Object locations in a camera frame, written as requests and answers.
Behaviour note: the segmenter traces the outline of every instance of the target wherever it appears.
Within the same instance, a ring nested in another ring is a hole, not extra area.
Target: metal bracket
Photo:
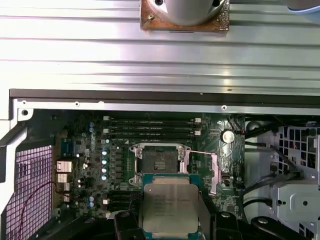
[[[34,115],[33,108],[19,108],[18,109],[18,121],[27,121]]]
[[[320,191],[315,180],[291,181],[271,189],[273,209],[284,222],[317,222]]]
[[[15,192],[16,148],[27,138],[28,129],[25,127],[6,146],[5,182],[0,184],[0,212],[5,209]]]
[[[178,143],[155,143],[155,142],[141,142],[132,145],[129,149],[134,153],[134,177],[129,179],[129,183],[133,186],[142,187],[142,174],[138,172],[138,159],[143,159],[143,151],[145,147],[175,147],[178,151],[177,161],[179,162],[179,172],[181,174],[188,174],[187,166],[189,165],[191,148]]]
[[[212,178],[211,178],[211,190],[210,193],[216,195],[217,194],[217,185],[221,181],[221,171],[218,166],[218,156],[216,154],[211,154],[212,164]]]

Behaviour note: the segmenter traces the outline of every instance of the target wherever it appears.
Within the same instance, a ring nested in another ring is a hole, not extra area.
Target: motherboard
[[[218,113],[141,111],[71,116],[67,137],[59,140],[59,164],[69,162],[70,171],[59,183],[67,185],[65,201],[77,216],[105,218],[129,209],[141,198],[144,174],[198,174],[219,210],[241,217],[244,119],[234,124]]]

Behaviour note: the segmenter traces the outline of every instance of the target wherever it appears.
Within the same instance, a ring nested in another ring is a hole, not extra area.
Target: cylindrical capacitor
[[[84,182],[86,179],[84,178],[84,177],[80,177],[79,179],[78,179],[78,183],[82,183],[82,182]]]
[[[101,169],[101,172],[103,172],[104,174],[105,174],[107,171],[108,171],[107,167],[103,167],[103,168]]]
[[[235,141],[235,133],[231,130],[224,130],[220,134],[220,139],[226,144],[231,144]]]

